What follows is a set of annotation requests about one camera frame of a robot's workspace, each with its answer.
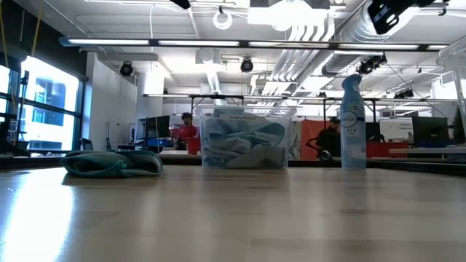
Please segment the black computer monitor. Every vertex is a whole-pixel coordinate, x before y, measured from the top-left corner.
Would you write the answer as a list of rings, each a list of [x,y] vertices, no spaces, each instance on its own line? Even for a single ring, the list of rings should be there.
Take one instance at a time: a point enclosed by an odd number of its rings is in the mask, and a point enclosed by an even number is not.
[[[146,117],[138,120],[136,139],[154,139],[170,137],[170,116]]]
[[[412,125],[418,148],[446,147],[450,142],[447,118],[413,116]]]

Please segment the silver ventilation duct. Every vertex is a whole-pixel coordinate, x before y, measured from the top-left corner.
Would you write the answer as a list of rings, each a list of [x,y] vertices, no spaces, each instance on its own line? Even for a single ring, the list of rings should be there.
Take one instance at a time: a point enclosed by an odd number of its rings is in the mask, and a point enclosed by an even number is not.
[[[367,12],[371,3],[372,0],[366,0],[358,7],[355,14],[333,35],[332,40],[337,42],[385,42],[406,26],[419,12],[418,7],[409,7],[399,16],[399,23],[395,27],[387,33],[378,34]],[[336,52],[327,52],[325,56],[328,60],[322,68],[322,73],[328,75],[340,74],[360,58],[360,55],[342,55]]]

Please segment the light blue air freshener bottle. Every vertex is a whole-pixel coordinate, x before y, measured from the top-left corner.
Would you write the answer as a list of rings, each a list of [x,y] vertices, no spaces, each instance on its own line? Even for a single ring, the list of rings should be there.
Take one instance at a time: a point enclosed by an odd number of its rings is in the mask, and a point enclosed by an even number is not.
[[[360,94],[362,76],[353,74],[344,79],[344,95],[340,105],[341,166],[345,170],[366,168],[366,112]]]

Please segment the orange partition panel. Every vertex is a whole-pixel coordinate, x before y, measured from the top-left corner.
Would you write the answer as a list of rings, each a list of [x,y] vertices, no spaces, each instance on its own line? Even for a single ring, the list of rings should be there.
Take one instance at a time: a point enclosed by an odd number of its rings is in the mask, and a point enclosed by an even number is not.
[[[304,120],[301,123],[301,161],[315,161],[319,148],[316,140],[324,128],[324,121]]]

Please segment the black aluminium table frame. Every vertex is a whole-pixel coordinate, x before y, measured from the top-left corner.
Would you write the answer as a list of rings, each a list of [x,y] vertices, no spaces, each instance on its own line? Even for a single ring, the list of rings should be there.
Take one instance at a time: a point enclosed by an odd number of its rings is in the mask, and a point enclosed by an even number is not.
[[[163,165],[200,166],[200,156],[179,157],[176,155],[161,155]],[[0,158],[0,170],[26,170],[46,167],[59,167],[60,157],[12,157]],[[337,168],[341,167],[340,161],[301,161],[290,160],[289,167],[308,168]],[[367,168],[386,170],[399,170],[405,172],[421,172],[436,175],[449,175],[466,178],[466,162],[452,162],[445,159],[369,159]]]

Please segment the overhead LED light bar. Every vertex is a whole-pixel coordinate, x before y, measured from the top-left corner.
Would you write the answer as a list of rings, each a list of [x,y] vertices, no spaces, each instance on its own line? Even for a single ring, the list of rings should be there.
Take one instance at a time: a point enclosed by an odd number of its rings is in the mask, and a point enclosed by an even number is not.
[[[344,50],[375,52],[437,52],[447,44],[386,43],[386,42],[337,42],[337,41],[251,41],[251,40],[202,40],[202,39],[78,39],[59,38],[64,47],[207,47],[244,49],[302,49]]]

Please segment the white sign board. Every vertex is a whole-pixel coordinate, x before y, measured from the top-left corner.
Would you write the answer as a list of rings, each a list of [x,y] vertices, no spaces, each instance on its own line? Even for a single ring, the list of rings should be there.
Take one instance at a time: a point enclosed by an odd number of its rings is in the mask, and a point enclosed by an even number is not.
[[[380,133],[386,140],[395,142],[414,140],[412,119],[381,119],[379,127]]]

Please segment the white basket label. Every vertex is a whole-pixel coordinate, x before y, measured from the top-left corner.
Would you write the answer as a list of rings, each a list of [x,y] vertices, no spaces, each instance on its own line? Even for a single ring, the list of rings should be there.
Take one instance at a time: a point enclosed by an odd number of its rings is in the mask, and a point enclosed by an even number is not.
[[[249,122],[257,122],[261,118],[259,116],[253,114],[221,114],[219,119],[225,121],[249,121]]]

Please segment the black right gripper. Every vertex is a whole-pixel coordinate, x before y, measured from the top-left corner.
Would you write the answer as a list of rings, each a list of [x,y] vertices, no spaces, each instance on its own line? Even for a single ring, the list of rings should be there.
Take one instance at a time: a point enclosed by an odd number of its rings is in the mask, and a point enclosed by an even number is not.
[[[450,0],[411,0],[411,7],[443,8],[449,5]]]

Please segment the large window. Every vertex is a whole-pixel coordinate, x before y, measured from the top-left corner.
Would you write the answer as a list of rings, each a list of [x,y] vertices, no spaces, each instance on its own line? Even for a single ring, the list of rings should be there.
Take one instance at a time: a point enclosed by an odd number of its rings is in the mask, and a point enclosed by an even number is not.
[[[0,58],[0,138],[32,152],[70,151],[82,120],[84,83],[44,61]]]

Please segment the person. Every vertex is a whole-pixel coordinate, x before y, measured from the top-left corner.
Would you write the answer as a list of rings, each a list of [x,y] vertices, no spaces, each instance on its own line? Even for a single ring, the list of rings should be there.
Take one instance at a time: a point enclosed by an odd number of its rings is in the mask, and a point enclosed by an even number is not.
[[[317,136],[316,145],[319,148],[320,159],[339,158],[341,156],[341,135],[339,132],[340,119],[330,118],[328,126]]]
[[[190,138],[198,136],[198,128],[193,125],[193,117],[189,112],[181,114],[183,124],[175,131],[173,147],[175,150],[186,150]]]

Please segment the red box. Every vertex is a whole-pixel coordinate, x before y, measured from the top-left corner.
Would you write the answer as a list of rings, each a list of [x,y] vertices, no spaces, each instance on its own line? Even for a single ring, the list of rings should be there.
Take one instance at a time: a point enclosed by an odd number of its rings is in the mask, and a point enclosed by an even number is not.
[[[190,155],[197,155],[200,152],[200,138],[192,137],[187,138],[186,150]]]

